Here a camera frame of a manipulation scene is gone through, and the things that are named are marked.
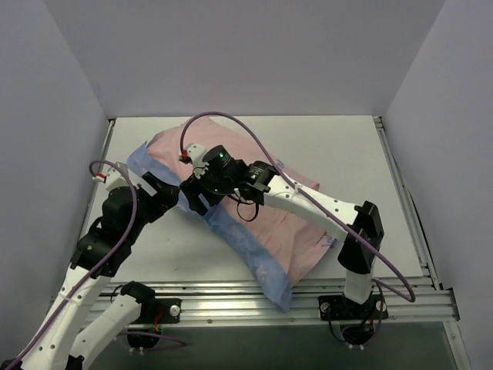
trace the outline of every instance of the metal frame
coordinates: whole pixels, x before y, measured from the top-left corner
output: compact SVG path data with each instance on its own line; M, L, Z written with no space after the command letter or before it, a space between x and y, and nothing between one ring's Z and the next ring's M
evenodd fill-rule
M393 294L386 296L390 317L385 322L443 322L458 369L469 370L467 352L456 322L459 316L453 292L441 290L411 195L404 185L388 146L381 117L374 117L374 122L424 275L409 279L418 298L415 303L410 304ZM102 148L103 157L111 141L114 125L115 120L111 120L105 145ZM94 194L95 191L88 206L82 232L86 228ZM384 279L384 282L404 290L397 278ZM317 297L329 293L342 293L344 289L344 279L301 281L293 288L293 304L290 312L283 314L262 295L255 281L224 283L142 281L142 283L155 289L157 298L174 297L182 300L180 323L175 325L180 328L326 325L325 321L320 320ZM109 296L116 285L109 285L101 293L86 319L85 326L107 309ZM132 325L132 327L141 328L145 325Z

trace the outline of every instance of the folded fabric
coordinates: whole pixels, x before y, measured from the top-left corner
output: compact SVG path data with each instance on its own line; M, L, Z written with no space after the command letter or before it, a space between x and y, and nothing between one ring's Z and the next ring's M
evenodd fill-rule
M148 145L144 143L129 157L129 168L138 175L149 171L174 185L188 178L192 166L178 161L182 130L183 125L155 135ZM185 136L187 143L198 143L209 149L221 144L234 158L242 159L246 164L256 160L268 162L253 140L208 117L197 120L189 127ZM318 190L320 185L317 182L284 166L276 157L274 159L289 176ZM182 193L177 206L196 214L189 209ZM234 200L225 197L220 204L211 207L203 219L242 257L266 297L281 311L288 311L292 299L291 287L317 264L334 244L334 239L323 229L298 216L268 206L260 208L255 220L246 222L238 215L236 206ZM238 211L249 220L255 213L255 206L240 205Z

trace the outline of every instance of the table surface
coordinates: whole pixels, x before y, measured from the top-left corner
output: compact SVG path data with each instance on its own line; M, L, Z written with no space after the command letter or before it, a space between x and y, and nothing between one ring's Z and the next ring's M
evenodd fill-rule
M248 116L241 118L269 151L306 177L320 182L331 197L362 204L369 200L381 213L385 237L381 252L407 278L423 276L384 151L370 116ZM241 132L226 119L218 123ZM119 118L106 159L126 162L129 154L153 136L186 117ZM88 224L101 215L107 198L97 186ZM329 250L306 279L344 278L338 249ZM393 277L380 261L374 275ZM132 255L113 281L246 282L253 276L240 257L198 217L178 209L149 224L132 247Z

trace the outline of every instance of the blue cloth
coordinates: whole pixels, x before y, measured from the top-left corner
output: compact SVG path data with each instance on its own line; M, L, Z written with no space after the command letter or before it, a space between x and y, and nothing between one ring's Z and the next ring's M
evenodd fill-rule
M171 185L179 185L180 179L168 166L152 158L144 143L127 160L129 168L142 176L150 172L161 181ZM189 208L188 200L180 192L177 207L187 213L196 212ZM293 292L289 278L279 261L254 237L245 225L234 220L226 209L218 204L210 207L202 218L212 231L221 236L242 258L252 271L262 291L282 311L287 312L291 306Z

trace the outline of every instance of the white tabletop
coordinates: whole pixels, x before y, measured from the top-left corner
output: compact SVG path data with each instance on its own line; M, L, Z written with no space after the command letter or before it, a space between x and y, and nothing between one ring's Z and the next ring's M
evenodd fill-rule
M306 177L320 182L331 197L362 204L375 203L385 237L381 252L408 278L422 276L384 151L370 116L249 116L241 118L267 149ZM213 117L241 132L226 119ZM163 130L186 121L173 118L116 120L107 160L126 162L130 153ZM89 224L101 215L107 192L99 186L89 213ZM344 278L338 250L329 250L305 279ZM380 261L375 276L392 277ZM226 282L253 281L236 253L198 217L178 209L147 225L120 267L116 282Z

